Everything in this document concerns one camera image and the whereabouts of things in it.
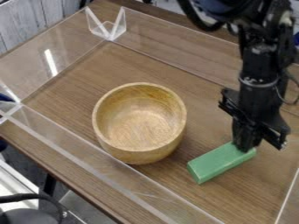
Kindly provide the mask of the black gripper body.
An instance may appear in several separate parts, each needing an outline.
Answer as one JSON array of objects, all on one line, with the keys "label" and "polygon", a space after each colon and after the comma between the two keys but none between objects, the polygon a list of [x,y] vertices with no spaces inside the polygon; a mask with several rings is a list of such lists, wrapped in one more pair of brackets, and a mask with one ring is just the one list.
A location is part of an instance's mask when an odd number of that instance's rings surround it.
[{"label": "black gripper body", "polygon": [[221,89],[219,107],[236,117],[243,125],[259,127],[263,140],[281,150],[285,147],[285,136],[291,132],[280,115],[287,80],[277,79],[265,84],[237,80],[239,90],[227,87]]}]

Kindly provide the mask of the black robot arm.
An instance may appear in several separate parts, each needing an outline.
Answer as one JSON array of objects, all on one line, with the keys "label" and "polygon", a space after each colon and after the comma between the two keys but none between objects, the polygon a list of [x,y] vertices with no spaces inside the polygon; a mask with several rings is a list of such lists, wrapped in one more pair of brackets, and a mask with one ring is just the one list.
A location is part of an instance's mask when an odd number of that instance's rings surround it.
[{"label": "black robot arm", "polygon": [[247,152],[267,141],[285,146],[291,132],[280,107],[295,105],[299,95],[285,98],[295,62],[295,18],[289,0],[177,0],[191,22],[205,32],[227,28],[237,36],[241,70],[239,89],[223,88],[219,107],[232,116],[232,143]]}]

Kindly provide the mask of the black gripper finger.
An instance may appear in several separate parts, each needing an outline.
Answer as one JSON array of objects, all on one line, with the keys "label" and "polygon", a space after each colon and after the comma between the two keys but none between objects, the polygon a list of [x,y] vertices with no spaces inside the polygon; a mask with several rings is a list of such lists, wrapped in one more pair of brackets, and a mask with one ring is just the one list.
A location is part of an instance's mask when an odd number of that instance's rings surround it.
[{"label": "black gripper finger", "polygon": [[263,140],[263,132],[259,127],[244,125],[240,134],[240,150],[248,152],[260,145]]},{"label": "black gripper finger", "polygon": [[236,118],[232,117],[232,140],[233,144],[241,144],[244,138],[245,130],[243,122]]}]

